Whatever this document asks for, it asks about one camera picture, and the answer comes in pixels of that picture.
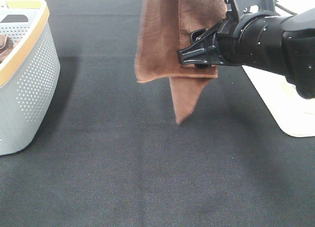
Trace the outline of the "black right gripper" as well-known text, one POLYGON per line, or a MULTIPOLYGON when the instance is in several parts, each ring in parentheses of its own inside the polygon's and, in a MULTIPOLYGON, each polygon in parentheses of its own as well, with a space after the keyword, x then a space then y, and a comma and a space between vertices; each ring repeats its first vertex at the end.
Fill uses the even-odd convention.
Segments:
POLYGON ((245 14, 239 19, 229 10, 222 23, 190 34, 190 43, 194 44, 216 33, 215 46, 201 43, 180 49, 177 51, 179 63, 246 65, 265 71, 287 71, 282 28, 282 23, 287 19, 287 16, 271 15, 269 11, 245 14))

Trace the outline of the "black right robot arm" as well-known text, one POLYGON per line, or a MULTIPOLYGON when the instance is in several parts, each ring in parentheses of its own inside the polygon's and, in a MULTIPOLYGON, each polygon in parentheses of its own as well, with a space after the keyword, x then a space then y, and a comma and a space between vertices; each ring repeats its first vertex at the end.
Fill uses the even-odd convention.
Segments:
POLYGON ((213 27, 194 31, 177 51, 182 65, 250 66, 286 77, 305 98, 315 97, 315 11, 294 16, 230 14, 213 27))

